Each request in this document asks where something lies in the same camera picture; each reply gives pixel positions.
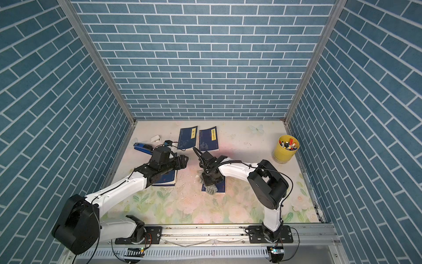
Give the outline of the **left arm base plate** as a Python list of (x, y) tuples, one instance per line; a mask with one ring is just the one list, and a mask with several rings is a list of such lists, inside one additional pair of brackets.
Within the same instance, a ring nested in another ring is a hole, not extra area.
[(144, 245), (159, 244), (162, 235), (162, 226), (143, 226), (135, 229), (134, 233), (128, 238), (117, 238), (116, 245)]

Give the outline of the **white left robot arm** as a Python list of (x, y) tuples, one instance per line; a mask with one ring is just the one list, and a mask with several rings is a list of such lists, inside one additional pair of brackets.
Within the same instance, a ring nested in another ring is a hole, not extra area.
[(119, 220), (102, 222), (101, 218), (115, 205), (142, 191), (171, 171), (185, 169), (189, 158), (178, 155), (169, 147), (152, 151), (150, 160), (136, 167), (120, 181), (92, 194), (70, 197), (52, 228), (52, 236), (75, 255), (80, 255), (96, 242), (127, 239), (132, 244), (146, 239), (144, 221), (133, 215)]

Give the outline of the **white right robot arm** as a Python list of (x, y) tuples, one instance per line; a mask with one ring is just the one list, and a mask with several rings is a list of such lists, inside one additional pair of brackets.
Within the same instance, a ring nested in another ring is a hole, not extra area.
[(249, 182), (255, 196), (264, 206), (264, 237), (271, 243), (281, 241), (281, 208), (289, 188), (284, 174), (278, 172), (265, 159), (259, 163), (245, 163), (226, 156), (215, 157), (208, 151), (201, 152), (196, 147), (193, 150), (203, 169), (200, 179), (205, 192), (210, 195), (217, 193), (217, 185), (227, 177)]

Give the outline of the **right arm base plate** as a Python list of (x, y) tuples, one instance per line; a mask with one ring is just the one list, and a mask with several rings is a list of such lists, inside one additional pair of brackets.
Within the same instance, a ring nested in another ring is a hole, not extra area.
[(290, 226), (281, 225), (276, 231), (271, 231), (269, 228), (261, 225), (248, 226), (245, 229), (246, 234), (249, 237), (251, 244), (263, 244), (263, 243), (293, 243), (293, 236)]

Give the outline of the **grey striped cloth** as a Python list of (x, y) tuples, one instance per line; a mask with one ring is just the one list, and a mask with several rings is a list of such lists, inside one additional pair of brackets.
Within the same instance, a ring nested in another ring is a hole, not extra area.
[(212, 185), (205, 185), (204, 183), (204, 179), (202, 176), (199, 176), (199, 181), (202, 184), (202, 188), (201, 191), (206, 192), (209, 195), (214, 195), (215, 193), (217, 193), (218, 188), (216, 187), (215, 184)]

